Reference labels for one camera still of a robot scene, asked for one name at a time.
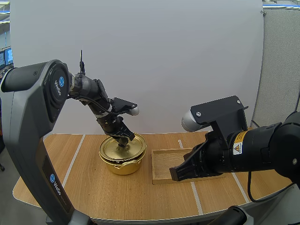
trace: gray partition wall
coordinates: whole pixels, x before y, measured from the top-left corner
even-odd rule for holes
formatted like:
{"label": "gray partition wall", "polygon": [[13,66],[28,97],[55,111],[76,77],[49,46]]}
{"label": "gray partition wall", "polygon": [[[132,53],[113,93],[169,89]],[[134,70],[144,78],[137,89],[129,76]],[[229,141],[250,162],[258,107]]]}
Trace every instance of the gray partition wall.
{"label": "gray partition wall", "polygon": [[284,121],[297,109],[300,92],[300,8],[267,6],[264,11],[262,73],[253,114],[259,126]]}

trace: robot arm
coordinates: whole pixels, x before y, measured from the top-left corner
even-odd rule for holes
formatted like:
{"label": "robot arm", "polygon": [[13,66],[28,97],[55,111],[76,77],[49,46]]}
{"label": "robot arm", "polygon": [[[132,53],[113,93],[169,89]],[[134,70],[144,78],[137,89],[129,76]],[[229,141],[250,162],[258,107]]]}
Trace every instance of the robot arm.
{"label": "robot arm", "polygon": [[80,62],[80,73],[75,76],[69,73],[70,91],[68,98],[79,100],[94,113],[97,123],[105,134],[113,137],[120,146],[125,146],[135,135],[123,122],[120,114],[136,116],[139,113],[137,104],[119,98],[109,99],[100,80],[90,79],[85,75],[84,63]]}
{"label": "robot arm", "polygon": [[104,131],[119,143],[134,137],[118,114],[136,114],[136,104],[110,101],[99,80],[72,76],[66,64],[51,60],[6,72],[0,87],[3,139],[24,183],[48,215],[48,224],[92,225],[90,217],[74,209],[43,142],[68,95],[88,105]]}
{"label": "robot arm", "polygon": [[236,96],[192,106],[182,118],[183,127],[196,131],[211,126],[213,131],[184,156],[185,162],[170,168],[172,179],[275,169],[299,184],[300,112],[284,123],[248,130],[246,108]]}

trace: black cable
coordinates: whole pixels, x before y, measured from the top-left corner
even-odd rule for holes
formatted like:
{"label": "black cable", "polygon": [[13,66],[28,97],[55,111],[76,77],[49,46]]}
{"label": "black cable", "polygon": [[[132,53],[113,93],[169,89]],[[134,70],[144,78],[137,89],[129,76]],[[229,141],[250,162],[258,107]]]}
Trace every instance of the black cable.
{"label": "black cable", "polygon": [[70,95],[67,97],[67,99],[70,99],[70,98],[83,98],[85,100],[88,100],[90,101],[91,103],[95,104],[96,106],[98,106],[101,110],[103,110],[104,112],[107,112],[108,114],[112,114],[112,115],[121,115],[121,114],[124,114],[124,112],[118,112],[118,113],[115,113],[115,112],[111,112],[111,111],[108,111],[107,109],[105,109],[102,105],[100,105],[98,102],[94,101],[93,99],[89,98],[89,97],[85,97],[85,96],[81,96],[81,95]]}
{"label": "black cable", "polygon": [[266,200],[269,200],[275,196],[277,196],[278,194],[280,194],[281,192],[287,190],[290,186],[294,185],[295,183],[291,183],[289,184],[288,186],[286,186],[285,188],[273,193],[272,195],[266,197],[266,198],[263,198],[263,199],[254,199],[251,195],[251,171],[248,172],[248,186],[247,186],[247,191],[248,191],[248,196],[250,198],[251,201],[253,201],[254,203],[261,203],[261,202],[264,202]]}
{"label": "black cable", "polygon": [[254,121],[254,120],[251,120],[251,122],[253,122],[253,123],[254,123],[254,125],[255,125],[255,126],[257,126],[258,128],[260,128],[260,126],[259,126],[257,123],[255,123],[255,121]]}
{"label": "black cable", "polygon": [[288,225],[299,225],[299,224],[300,224],[300,222],[297,222],[295,224],[288,224]]}
{"label": "black cable", "polygon": [[300,101],[300,91],[298,94],[298,98],[297,98],[297,103],[296,103],[296,107],[295,107],[295,111],[297,111],[298,105],[299,105],[299,101]]}

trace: white backdrop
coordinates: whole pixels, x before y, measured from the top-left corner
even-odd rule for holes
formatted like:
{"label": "white backdrop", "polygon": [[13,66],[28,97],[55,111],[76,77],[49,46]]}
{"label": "white backdrop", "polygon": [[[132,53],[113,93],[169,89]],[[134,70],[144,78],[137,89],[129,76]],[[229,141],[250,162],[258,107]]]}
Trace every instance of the white backdrop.
{"label": "white backdrop", "polygon": [[[110,98],[140,108],[124,115],[137,133],[183,132],[192,105],[237,95],[250,123],[263,50],[261,0],[14,0],[16,67],[59,59]],[[88,107],[68,100],[54,133],[102,134]]]}

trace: blue logo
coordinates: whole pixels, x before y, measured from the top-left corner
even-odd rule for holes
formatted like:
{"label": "blue logo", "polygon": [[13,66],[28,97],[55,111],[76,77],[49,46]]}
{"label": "blue logo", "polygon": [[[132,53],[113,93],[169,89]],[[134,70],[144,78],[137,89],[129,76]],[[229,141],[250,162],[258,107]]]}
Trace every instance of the blue logo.
{"label": "blue logo", "polygon": [[60,77],[60,86],[63,87],[65,84],[65,79],[61,76]]}
{"label": "blue logo", "polygon": [[54,181],[55,181],[55,176],[53,173],[50,175],[50,181],[51,181],[51,183],[54,183]]}

